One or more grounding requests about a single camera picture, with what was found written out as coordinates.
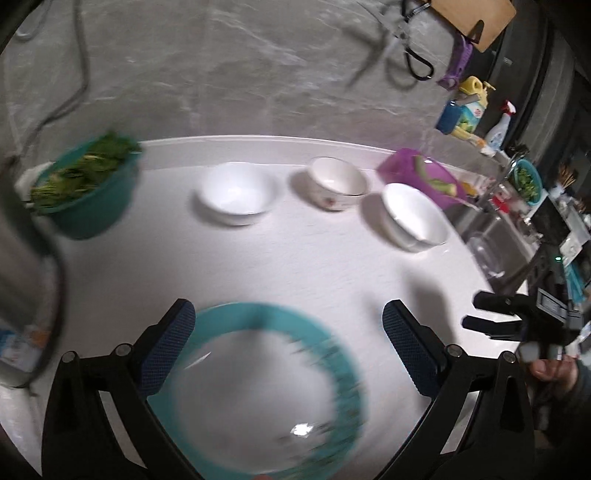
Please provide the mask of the right hand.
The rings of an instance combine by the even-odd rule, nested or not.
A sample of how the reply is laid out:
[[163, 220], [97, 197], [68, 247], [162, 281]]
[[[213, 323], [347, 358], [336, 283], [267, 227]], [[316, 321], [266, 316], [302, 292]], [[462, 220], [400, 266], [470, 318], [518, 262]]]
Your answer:
[[536, 379], [550, 383], [559, 397], [569, 393], [578, 379], [577, 359], [571, 356], [561, 360], [535, 360], [530, 364], [529, 371]]

